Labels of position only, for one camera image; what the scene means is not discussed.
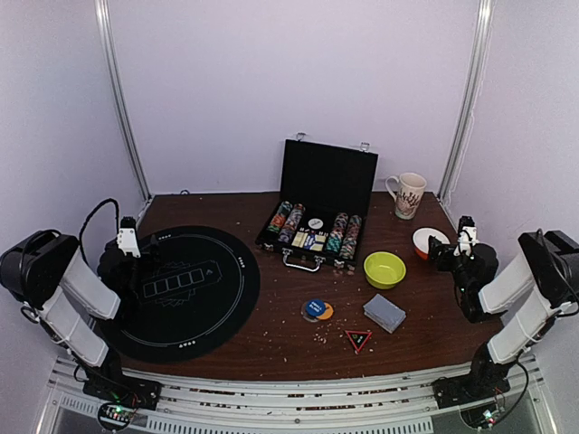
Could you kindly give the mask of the black poker chip case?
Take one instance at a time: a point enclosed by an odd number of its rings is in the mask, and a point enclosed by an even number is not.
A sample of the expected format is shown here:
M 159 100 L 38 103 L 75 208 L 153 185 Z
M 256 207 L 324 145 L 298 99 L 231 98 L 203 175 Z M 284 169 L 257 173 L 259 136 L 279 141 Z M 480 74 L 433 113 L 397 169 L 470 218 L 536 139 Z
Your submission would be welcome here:
M 355 271 L 377 163 L 378 155 L 361 147 L 354 149 L 296 139 L 286 140 L 279 202 L 257 235 L 256 244 L 264 250 L 281 254 L 284 264 L 289 267 L 300 267 L 297 263 L 290 263 L 290 259 L 303 259 L 315 263 L 315 266 L 309 269 L 310 272 L 318 271 L 322 265 Z M 283 201 L 289 201 L 293 207 L 297 203 L 305 206 L 305 212 L 290 243 L 279 242 L 280 233 L 266 230 Z M 328 235 L 340 212 L 347 213 L 348 220 L 353 215 L 359 215 L 363 219 L 352 259 L 340 258 L 339 252 L 326 251 Z M 321 219 L 324 226 L 319 230 L 310 229 L 308 221 L 312 218 Z M 317 243 L 312 250 L 291 245 L 298 231 L 317 235 Z

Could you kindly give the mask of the blue small blind button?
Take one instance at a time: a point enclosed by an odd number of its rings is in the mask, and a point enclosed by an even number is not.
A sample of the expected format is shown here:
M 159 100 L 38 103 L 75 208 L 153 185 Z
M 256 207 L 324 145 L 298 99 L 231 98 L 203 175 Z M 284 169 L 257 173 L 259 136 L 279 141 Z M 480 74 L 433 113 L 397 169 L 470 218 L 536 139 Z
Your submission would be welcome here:
M 320 299 L 311 299 L 308 301 L 308 313 L 312 316 L 319 316 L 325 311 L 325 302 Z

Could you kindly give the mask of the clear black round button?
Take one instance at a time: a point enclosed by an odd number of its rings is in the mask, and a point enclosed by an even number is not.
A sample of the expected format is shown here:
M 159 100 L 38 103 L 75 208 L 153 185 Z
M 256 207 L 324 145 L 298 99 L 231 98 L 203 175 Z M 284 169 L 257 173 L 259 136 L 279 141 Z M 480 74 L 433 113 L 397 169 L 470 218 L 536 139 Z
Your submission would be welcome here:
M 302 318 L 305 319 L 307 322 L 317 323 L 318 319 L 315 316 L 312 316 L 308 313 L 307 306 L 308 306 L 308 302 L 305 302 L 301 306 L 300 313 L 302 315 Z

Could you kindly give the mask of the orange round button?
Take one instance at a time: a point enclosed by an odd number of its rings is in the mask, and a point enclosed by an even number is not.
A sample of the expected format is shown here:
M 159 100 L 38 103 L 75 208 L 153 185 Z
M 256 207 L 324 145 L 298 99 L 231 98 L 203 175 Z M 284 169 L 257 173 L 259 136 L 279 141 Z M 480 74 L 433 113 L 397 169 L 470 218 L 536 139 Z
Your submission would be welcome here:
M 329 303 L 325 303 L 325 311 L 321 315 L 317 316 L 317 319 L 328 320 L 333 315 L 334 315 L 334 308 Z

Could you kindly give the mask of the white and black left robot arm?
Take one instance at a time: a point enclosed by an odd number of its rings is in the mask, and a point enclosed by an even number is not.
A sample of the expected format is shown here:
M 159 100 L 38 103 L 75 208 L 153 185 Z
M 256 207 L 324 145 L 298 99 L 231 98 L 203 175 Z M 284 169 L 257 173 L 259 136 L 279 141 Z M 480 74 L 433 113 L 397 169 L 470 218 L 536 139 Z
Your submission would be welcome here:
M 157 407 L 159 382 L 127 376 L 119 353 L 76 309 L 110 326 L 125 319 L 137 302 L 141 253 L 132 217 L 115 216 L 116 238 L 105 251 L 111 289 L 89 266 L 81 235 L 40 230 L 1 255 L 1 285 L 21 304 L 21 314 L 40 325 L 52 342 L 68 351 L 85 377 L 85 394 L 112 405 L 140 410 Z

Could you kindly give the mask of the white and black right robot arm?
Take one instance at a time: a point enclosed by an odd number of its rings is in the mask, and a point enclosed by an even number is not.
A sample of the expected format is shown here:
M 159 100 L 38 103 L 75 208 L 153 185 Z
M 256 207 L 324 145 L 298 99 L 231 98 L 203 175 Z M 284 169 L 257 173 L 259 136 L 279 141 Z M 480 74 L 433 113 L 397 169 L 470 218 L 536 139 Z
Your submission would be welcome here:
M 428 238 L 428 259 L 451 273 L 463 315 L 478 323 L 523 303 L 504 328 L 477 349 L 467 374 L 432 385 L 439 408 L 493 397 L 510 388 L 507 375 L 520 356 L 546 335 L 556 320 L 578 313 L 578 243 L 562 231 L 531 231 L 518 239 L 520 252 L 498 266 L 496 251 L 465 226 L 457 244 Z

